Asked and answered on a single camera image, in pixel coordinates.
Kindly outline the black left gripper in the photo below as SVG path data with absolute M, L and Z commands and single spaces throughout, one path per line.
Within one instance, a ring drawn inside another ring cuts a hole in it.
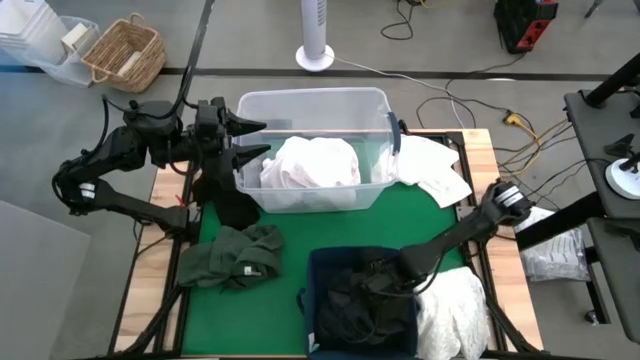
M 197 103 L 194 123 L 194 145 L 198 156 L 220 156 L 219 168 L 232 171 L 258 158 L 270 145 L 231 145 L 231 137 L 239 137 L 267 128 L 264 122 L 248 120 L 228 111 L 223 97 Z

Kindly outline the black garment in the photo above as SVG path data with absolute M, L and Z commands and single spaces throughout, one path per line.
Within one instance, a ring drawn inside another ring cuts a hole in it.
M 212 203 L 221 225 L 243 230 L 255 224 L 260 214 L 255 201 L 237 190 L 236 165 L 232 150 L 206 156 L 201 175 L 193 185 L 193 198 L 200 206 Z

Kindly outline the white towel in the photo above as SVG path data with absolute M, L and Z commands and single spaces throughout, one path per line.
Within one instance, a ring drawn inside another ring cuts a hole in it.
M 354 148 L 340 138 L 287 138 L 262 162 L 260 185 L 267 189 L 333 188 L 361 184 Z

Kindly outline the white lace garment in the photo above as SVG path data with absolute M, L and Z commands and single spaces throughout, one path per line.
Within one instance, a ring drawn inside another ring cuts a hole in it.
M 480 279 L 468 267 L 431 275 L 417 294 L 420 360 L 480 360 L 490 339 L 486 297 Z

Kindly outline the dark green garment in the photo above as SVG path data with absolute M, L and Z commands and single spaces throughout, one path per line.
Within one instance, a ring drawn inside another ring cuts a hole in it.
M 251 225 L 244 230 L 222 226 L 211 242 L 182 253 L 177 283 L 187 288 L 254 287 L 281 275 L 283 248 L 284 237 L 275 225 Z

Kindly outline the white t-shirt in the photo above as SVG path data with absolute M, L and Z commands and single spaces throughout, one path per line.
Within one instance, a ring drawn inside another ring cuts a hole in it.
M 446 208 L 472 194 L 470 185 L 459 175 L 453 165 L 459 154 L 433 140 L 402 135 L 398 154 L 392 149 L 380 148 L 377 162 L 372 167 L 372 182 L 401 182 L 417 185 L 429 194 L 440 208 Z

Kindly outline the green table mat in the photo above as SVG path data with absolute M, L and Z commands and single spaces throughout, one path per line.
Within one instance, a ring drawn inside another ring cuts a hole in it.
M 431 240 L 455 221 L 454 208 L 442 208 L 419 187 L 401 183 L 384 189 L 366 210 L 262 213 L 260 224 L 276 226 L 284 238 L 280 275 L 242 289 L 192 288 L 182 353 L 352 360 L 350 354 L 322 348 L 298 306 L 299 295 L 326 292 L 307 283 L 310 253 L 336 247 L 400 249 Z

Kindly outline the clear plastic bag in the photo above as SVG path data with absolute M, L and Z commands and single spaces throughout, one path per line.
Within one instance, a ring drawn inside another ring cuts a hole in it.
M 589 281 L 583 233 L 579 227 L 522 249 L 524 272 L 531 282 L 553 280 Z

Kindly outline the clear floor bin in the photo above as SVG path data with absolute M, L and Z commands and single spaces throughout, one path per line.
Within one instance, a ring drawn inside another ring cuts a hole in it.
M 55 25 L 52 31 L 39 38 L 44 48 L 38 48 L 38 44 L 29 46 L 22 57 L 29 65 L 39 67 L 56 81 L 81 88 L 90 87 L 93 83 L 91 70 L 81 59 L 99 39 L 100 29 L 94 22 L 73 16 L 61 16 L 59 23 L 60 26 Z M 85 27 L 86 31 L 76 37 L 74 48 L 66 48 L 63 38 L 79 25 Z

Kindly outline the small beige box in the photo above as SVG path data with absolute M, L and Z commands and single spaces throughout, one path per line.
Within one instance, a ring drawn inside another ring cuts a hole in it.
M 61 43 L 66 52 L 75 52 L 91 35 L 92 29 L 77 23 L 62 38 Z

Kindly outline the white stacked lids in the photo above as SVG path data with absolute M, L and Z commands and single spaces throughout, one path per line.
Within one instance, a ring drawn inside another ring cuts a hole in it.
M 68 32 L 46 0 L 0 0 L 0 50 L 25 65 L 58 64 L 66 57 Z

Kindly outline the black side table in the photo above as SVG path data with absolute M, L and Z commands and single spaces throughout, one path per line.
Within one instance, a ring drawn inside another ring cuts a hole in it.
M 634 155 L 622 169 L 640 170 L 640 118 L 631 115 L 640 100 L 631 93 L 617 93 L 604 107 L 593 108 L 580 93 L 574 93 L 566 95 L 565 102 L 595 186 L 593 192 L 600 196 L 605 211 L 603 217 L 589 218 L 584 223 L 593 241 L 587 258 L 602 267 L 625 335 L 640 344 L 640 200 L 623 198 L 607 184 L 606 168 L 622 158 L 604 152 L 605 145 L 633 133 Z

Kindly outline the white round device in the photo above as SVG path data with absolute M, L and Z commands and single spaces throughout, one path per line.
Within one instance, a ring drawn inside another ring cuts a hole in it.
M 605 179 L 616 194 L 629 200 L 640 200 L 640 170 L 623 170 L 622 165 L 627 161 L 628 158 L 615 160 L 606 168 Z

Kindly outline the black red tool crate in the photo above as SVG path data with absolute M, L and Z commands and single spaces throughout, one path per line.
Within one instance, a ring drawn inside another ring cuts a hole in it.
M 493 15 L 506 50 L 532 51 L 556 18 L 558 6 L 557 0 L 496 0 Z

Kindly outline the black stand pole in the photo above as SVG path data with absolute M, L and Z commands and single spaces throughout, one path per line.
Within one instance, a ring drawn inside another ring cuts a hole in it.
M 635 88 L 640 85 L 640 52 L 626 62 L 622 67 L 605 79 L 595 89 L 581 90 L 584 102 L 593 108 L 602 108 L 606 101 L 625 87 Z

